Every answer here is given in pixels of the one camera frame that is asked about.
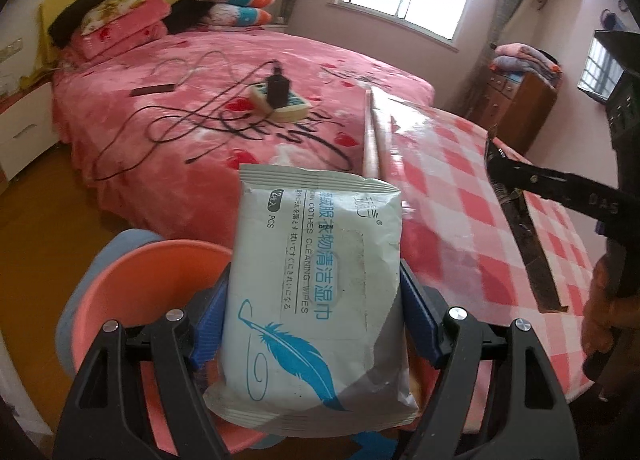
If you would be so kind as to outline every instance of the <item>feather illustration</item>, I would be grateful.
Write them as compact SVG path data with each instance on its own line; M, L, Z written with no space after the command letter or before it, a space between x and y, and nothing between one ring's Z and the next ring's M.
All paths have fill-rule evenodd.
M282 324L269 323L263 327L242 317L242 308L246 303L249 303L249 300L242 303L238 319L252 330L260 332L261 341L278 364L286 372L308 383L326 407L336 411L346 411L335 395L331 372L320 352L308 341L280 330Z

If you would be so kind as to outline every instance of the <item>red and white checkered pattern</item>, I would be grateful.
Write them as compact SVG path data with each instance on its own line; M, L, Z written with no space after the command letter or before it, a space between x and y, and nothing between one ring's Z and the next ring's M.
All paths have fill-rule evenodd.
M402 190L401 255L424 284L477 319L528 319L567 399L589 385L582 374L582 307L591 263L564 207L526 193L531 218L566 314L538 311L509 224L484 167L486 131L438 109L418 110L373 91L382 178ZM522 159L502 146L514 159ZM490 368L479 372L466 429L478 429Z

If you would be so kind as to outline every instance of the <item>drawer handle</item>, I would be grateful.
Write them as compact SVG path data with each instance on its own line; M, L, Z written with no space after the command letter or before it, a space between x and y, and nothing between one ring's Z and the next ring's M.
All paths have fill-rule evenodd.
M36 124L30 124L30 125L28 125L28 126L27 126L27 127L25 127L24 129L22 129L22 130L20 131L20 133L17 133L16 135L14 135L14 139L15 139L15 138L20 138L20 136L24 135L28 130L30 130L30 129L34 128L34 127L36 127Z

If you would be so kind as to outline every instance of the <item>wet wipes package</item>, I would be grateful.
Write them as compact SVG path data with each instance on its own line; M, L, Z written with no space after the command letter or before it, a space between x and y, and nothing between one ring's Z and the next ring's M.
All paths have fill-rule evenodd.
M243 165L240 177L209 409L238 426L298 437L412 422L399 189L269 165Z

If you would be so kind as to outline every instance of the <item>silver screw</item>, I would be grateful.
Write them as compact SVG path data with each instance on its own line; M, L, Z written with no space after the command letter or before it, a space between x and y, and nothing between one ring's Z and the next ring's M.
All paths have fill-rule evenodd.
M531 323L526 319L516 319L516 326L519 330L523 332L528 332L531 329Z
M466 310L464 308L460 308L459 306L454 306L449 309L449 317L455 319L456 321L463 321L466 319Z
M179 308L174 308L166 313L167 321L179 321L184 316L184 312Z
M110 334L118 329L118 322L114 319L109 319L104 325L102 325L102 331Z

